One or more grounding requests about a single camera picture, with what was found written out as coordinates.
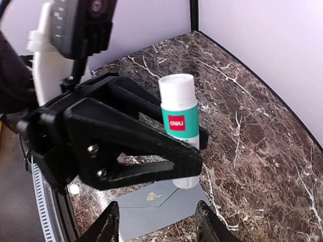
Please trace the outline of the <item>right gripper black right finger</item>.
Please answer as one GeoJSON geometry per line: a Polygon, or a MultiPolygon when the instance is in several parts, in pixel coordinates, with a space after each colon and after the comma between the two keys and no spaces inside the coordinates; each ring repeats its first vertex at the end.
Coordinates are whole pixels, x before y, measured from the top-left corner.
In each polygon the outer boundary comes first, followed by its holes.
{"type": "Polygon", "coordinates": [[[239,242],[203,200],[197,203],[195,223],[197,241],[239,242]]]}

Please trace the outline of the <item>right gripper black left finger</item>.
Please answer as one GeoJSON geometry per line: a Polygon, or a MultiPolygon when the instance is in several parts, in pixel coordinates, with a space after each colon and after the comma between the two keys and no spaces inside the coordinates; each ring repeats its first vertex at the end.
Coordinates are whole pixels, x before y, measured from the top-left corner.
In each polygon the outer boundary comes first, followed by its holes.
{"type": "Polygon", "coordinates": [[[89,229],[75,242],[119,241],[119,205],[112,201],[89,229]]]}

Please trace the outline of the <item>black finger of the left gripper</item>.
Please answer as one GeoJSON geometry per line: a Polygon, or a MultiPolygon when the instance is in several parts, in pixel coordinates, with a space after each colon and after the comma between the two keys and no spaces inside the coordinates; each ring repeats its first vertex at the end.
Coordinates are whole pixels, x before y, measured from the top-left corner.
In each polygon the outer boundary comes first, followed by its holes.
{"type": "MultiPolygon", "coordinates": [[[[161,101],[129,78],[114,78],[108,83],[112,104],[135,117],[141,112],[164,125],[161,101]]],[[[207,148],[209,132],[199,125],[200,150],[207,148]]]]}

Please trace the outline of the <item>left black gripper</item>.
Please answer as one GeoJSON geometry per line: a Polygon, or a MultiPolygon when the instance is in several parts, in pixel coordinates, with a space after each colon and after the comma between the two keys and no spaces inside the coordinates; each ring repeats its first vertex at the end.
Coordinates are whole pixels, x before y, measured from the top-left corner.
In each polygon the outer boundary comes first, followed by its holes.
{"type": "Polygon", "coordinates": [[[200,152],[112,104],[104,75],[86,81],[18,122],[32,156],[55,190],[79,176],[97,190],[198,176],[200,152]]]}

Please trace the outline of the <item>grey blue envelope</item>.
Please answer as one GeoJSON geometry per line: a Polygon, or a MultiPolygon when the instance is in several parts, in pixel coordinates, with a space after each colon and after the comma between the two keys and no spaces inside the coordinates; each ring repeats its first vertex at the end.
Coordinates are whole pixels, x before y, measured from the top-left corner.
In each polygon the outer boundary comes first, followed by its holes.
{"type": "Polygon", "coordinates": [[[153,183],[115,199],[119,205],[119,231],[123,241],[155,232],[195,214],[200,200],[210,204],[200,184],[177,188],[171,180],[153,183]]]}

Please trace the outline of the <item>white green glue stick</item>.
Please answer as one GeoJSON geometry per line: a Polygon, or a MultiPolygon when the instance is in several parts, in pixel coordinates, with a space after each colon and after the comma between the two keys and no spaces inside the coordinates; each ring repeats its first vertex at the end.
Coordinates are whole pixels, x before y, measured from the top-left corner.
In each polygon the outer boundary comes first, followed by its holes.
{"type": "Polygon", "coordinates": [[[166,133],[200,149],[194,77],[190,74],[172,74],[159,79],[158,85],[166,133]]]}

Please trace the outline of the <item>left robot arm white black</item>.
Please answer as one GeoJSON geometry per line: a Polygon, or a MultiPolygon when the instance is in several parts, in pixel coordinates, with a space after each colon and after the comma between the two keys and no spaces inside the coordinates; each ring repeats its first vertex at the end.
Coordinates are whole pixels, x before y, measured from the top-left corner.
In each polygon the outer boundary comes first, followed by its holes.
{"type": "Polygon", "coordinates": [[[197,176],[200,152],[139,121],[162,122],[160,101],[109,73],[39,105],[26,57],[1,36],[1,121],[25,140],[50,186],[75,178],[97,190],[197,176]]]}

